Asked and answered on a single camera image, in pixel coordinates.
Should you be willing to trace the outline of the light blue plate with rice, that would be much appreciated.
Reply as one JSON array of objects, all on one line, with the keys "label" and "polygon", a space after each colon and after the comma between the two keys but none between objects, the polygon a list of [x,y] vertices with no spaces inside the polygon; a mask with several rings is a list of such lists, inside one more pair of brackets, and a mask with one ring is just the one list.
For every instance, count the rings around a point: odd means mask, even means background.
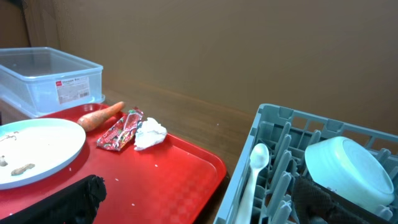
[{"label": "light blue plate with rice", "polygon": [[69,165],[86,141],[83,128],[60,118],[37,118],[1,126],[1,189],[38,182]]}]

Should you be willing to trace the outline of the white plastic spoon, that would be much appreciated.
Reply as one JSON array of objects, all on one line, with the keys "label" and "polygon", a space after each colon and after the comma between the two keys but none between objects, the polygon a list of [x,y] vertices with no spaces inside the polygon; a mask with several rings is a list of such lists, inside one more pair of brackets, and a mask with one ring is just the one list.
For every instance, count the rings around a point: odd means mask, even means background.
[{"label": "white plastic spoon", "polygon": [[250,224],[251,222],[257,177],[270,161],[268,147],[264,143],[256,144],[252,149],[249,159],[250,174],[239,203],[235,224]]}]

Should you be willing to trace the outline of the pale green bowl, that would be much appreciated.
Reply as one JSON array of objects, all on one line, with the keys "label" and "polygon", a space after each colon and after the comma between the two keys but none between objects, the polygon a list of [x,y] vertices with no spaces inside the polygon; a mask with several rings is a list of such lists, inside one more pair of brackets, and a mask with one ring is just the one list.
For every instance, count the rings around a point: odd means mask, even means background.
[{"label": "pale green bowl", "polygon": [[311,144],[304,158],[314,182],[369,212],[394,201],[394,186],[386,170],[352,139],[338,136]]}]

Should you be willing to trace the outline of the white tissue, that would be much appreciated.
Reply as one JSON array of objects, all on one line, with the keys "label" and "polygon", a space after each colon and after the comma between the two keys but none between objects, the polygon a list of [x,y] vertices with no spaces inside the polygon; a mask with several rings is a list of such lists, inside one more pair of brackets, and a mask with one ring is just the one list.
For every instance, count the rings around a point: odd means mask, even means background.
[{"label": "white tissue", "polygon": [[149,147],[160,144],[167,135],[167,129],[154,118],[147,118],[137,129],[134,140],[134,150],[143,151]]}]

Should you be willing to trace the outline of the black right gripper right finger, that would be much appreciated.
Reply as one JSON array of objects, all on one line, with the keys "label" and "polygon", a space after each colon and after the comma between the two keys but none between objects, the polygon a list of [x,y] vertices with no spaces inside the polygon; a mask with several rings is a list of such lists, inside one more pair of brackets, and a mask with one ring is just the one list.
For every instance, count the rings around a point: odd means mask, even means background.
[{"label": "black right gripper right finger", "polygon": [[304,177],[297,177],[292,201],[300,224],[385,223],[385,219]]}]

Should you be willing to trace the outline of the orange carrot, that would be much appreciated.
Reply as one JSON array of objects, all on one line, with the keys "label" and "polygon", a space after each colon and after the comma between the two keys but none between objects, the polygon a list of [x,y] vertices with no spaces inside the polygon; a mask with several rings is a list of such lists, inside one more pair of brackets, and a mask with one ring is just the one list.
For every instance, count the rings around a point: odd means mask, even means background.
[{"label": "orange carrot", "polygon": [[120,101],[108,108],[103,110],[88,113],[80,117],[77,123],[85,130],[85,132],[90,132],[101,126],[105,121],[110,119],[112,116],[116,115],[125,107],[125,102]]}]

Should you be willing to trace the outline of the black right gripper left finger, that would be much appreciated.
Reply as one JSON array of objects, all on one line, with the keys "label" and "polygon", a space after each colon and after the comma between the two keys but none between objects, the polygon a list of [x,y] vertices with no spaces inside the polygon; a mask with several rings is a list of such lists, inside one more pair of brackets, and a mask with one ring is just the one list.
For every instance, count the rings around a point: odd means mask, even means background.
[{"label": "black right gripper left finger", "polygon": [[89,175],[1,219],[1,224],[92,224],[106,195],[104,179],[97,175]]}]

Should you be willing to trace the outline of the red snack wrapper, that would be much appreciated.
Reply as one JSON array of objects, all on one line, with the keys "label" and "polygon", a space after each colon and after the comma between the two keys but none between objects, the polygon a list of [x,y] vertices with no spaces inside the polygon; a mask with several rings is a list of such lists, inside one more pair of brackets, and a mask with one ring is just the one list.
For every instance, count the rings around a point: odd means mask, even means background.
[{"label": "red snack wrapper", "polygon": [[108,151],[120,151],[134,136],[142,123],[144,113],[137,107],[129,110],[96,142],[96,146]]}]

